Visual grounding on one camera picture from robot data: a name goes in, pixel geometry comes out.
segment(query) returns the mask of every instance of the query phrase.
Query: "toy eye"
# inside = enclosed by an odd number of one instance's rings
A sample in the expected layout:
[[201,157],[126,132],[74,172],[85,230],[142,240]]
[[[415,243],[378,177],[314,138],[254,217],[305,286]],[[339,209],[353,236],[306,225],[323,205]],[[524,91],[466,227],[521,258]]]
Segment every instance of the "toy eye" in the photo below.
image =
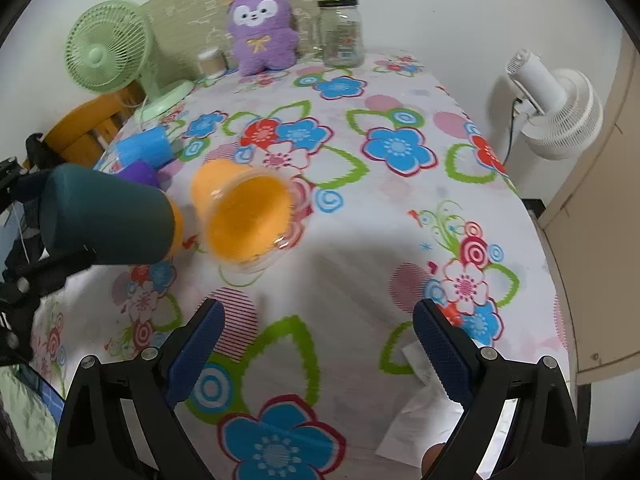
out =
[[241,5],[234,9],[233,19],[236,25],[244,25],[246,23],[246,19],[249,17],[249,12],[251,9],[246,5]]
[[265,18],[275,16],[278,12],[278,4],[275,0],[263,0],[256,7],[260,11],[261,15]]

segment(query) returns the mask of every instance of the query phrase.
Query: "screw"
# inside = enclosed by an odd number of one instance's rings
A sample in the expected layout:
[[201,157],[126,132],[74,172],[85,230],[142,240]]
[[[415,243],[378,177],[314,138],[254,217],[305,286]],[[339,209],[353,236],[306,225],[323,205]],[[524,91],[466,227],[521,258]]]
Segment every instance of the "screw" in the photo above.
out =
[[145,361],[151,361],[158,355],[158,349],[155,346],[149,346],[145,348],[140,355]]
[[18,290],[23,294],[26,294],[29,291],[29,282],[26,278],[18,278],[15,286],[17,286]]
[[80,365],[82,368],[91,368],[95,365],[95,357],[92,355],[88,355],[87,357],[82,358],[80,361]]
[[15,335],[15,333],[9,332],[6,335],[6,344],[9,348],[15,350],[18,348],[18,346],[20,346],[20,340],[18,339],[18,336]]
[[487,361],[493,361],[498,358],[498,352],[496,352],[490,346],[484,346],[480,349],[480,355]]
[[552,370],[558,366],[558,361],[553,359],[550,355],[545,355],[542,358],[542,362],[547,368],[551,368]]

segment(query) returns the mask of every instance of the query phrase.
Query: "chair backrest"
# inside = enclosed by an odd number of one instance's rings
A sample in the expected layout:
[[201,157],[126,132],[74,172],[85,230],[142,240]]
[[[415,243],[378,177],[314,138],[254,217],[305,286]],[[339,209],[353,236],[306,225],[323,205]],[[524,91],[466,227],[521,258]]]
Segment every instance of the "chair backrest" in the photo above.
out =
[[137,84],[114,94],[101,95],[60,119],[44,137],[44,142],[67,162],[92,168],[133,114],[130,106],[142,102],[143,98],[144,93]]

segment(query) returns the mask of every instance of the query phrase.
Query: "plush toy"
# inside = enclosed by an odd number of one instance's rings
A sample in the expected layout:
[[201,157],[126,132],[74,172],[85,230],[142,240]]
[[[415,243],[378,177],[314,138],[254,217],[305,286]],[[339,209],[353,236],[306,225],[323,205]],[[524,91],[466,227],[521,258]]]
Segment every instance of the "plush toy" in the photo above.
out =
[[290,20],[288,0],[233,0],[228,28],[235,40],[232,53],[240,75],[295,64],[298,33],[290,28]]

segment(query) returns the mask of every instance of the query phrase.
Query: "small white container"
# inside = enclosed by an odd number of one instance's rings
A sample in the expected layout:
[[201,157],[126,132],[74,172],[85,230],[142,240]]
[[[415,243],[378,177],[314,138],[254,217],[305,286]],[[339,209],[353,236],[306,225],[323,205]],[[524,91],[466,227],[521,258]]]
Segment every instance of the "small white container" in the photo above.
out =
[[200,72],[207,79],[218,79],[226,73],[225,55],[219,47],[204,50],[198,54]]

